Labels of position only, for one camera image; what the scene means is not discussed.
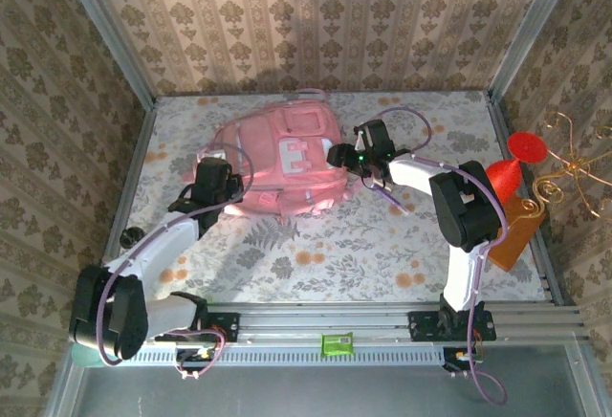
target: orange block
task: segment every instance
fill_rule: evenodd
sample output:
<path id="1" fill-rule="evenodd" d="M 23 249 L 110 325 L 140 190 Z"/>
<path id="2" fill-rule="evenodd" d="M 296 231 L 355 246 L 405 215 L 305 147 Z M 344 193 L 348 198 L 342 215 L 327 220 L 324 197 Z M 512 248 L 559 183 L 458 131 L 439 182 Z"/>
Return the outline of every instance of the orange block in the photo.
<path id="1" fill-rule="evenodd" d="M 522 200 L 515 194 L 504 204 L 506 219 L 508 224 L 512 226 L 508 230 L 506 240 L 493 247 L 489 252 L 490 262 L 506 272 L 510 271 L 516 259 L 525 250 L 525 247 L 536 233 L 537 228 L 542 224 L 545 216 L 545 213 L 543 213 L 537 218 L 516 219 L 518 216 L 530 213 L 521 204 Z"/>

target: red funnel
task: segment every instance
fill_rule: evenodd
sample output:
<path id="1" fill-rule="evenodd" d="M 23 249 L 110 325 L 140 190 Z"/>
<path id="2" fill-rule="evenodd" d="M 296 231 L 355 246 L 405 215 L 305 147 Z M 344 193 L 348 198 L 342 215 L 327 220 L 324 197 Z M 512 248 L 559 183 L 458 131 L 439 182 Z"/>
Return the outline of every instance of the red funnel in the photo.
<path id="1" fill-rule="evenodd" d="M 538 164 L 546 158 L 548 149 L 544 141 L 527 132 L 518 132 L 508 138 L 511 161 L 499 161 L 487 168 L 487 175 L 502 205 L 514 195 L 521 181 L 520 163 Z"/>

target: pink backpack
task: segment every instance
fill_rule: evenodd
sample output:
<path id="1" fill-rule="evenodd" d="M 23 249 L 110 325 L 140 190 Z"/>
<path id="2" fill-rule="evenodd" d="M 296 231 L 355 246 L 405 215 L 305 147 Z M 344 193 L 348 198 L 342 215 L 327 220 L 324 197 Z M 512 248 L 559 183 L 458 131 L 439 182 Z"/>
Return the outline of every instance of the pink backpack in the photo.
<path id="1" fill-rule="evenodd" d="M 318 89 L 299 92 L 326 97 Z M 254 165 L 251 190 L 242 203 L 226 207 L 226 213 L 319 213 L 350 197 L 347 171 L 327 164 L 329 148 L 341 143 L 341 137 L 325 102 L 296 99 L 268 104 L 225 124 L 213 142 L 241 147 Z M 246 185 L 248 163 L 236 151 L 226 151 L 226 155 L 233 167 L 241 167 Z"/>

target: patterned wallpaper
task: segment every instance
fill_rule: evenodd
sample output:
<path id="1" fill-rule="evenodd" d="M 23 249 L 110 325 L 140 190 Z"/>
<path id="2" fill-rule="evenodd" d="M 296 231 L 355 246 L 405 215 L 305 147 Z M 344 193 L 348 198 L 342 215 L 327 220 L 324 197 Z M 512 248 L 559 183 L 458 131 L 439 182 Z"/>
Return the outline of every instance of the patterned wallpaper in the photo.
<path id="1" fill-rule="evenodd" d="M 595 137 L 596 128 L 612 126 L 612 0 L 559 0 L 535 42 L 505 101 L 517 130 L 543 136 L 551 149 L 568 153 L 569 129 L 549 130 L 548 111 L 560 111 L 575 122 L 577 151 L 596 157 L 612 147 Z M 559 169 L 549 158 L 535 174 Z M 591 173 L 612 181 L 612 157 L 591 165 Z M 612 188 L 582 181 L 587 199 L 597 205 Z M 612 392 L 612 221 L 596 219 L 569 178 L 559 183 L 566 198 L 550 209 L 545 230 L 549 253 L 565 279 L 570 297 L 582 306 L 596 356 Z"/>
<path id="2" fill-rule="evenodd" d="M 532 0 L 106 0 L 157 95 L 485 89 Z"/>
<path id="3" fill-rule="evenodd" d="M 0 0 L 0 416 L 44 409 L 142 116 L 77 0 Z"/>

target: floral tablecloth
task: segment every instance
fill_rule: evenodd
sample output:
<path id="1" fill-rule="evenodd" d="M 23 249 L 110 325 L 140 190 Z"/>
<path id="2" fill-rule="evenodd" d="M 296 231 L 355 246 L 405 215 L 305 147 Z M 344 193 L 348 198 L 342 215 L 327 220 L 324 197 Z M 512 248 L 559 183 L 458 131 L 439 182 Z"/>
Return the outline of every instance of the floral tablecloth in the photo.
<path id="1" fill-rule="evenodd" d="M 287 97 L 180 97 L 159 99 L 130 225 L 156 224 L 175 200 L 196 152 L 223 122 Z M 451 164 L 501 158 L 480 92 L 333 94 L 330 106 L 348 143 L 354 125 L 393 105 L 409 105 L 431 122 L 434 136 L 420 153 Z M 401 113 L 385 116 L 396 147 L 413 147 L 423 124 Z M 187 291 L 215 302 L 432 301 L 447 280 L 448 245 L 438 230 L 431 199 L 408 187 L 393 195 L 404 216 L 367 189 L 319 216 L 279 224 L 269 217 L 220 216 L 195 246 L 159 276 L 157 296 Z M 542 300 L 529 247 L 510 273 L 487 264 L 487 300 Z"/>

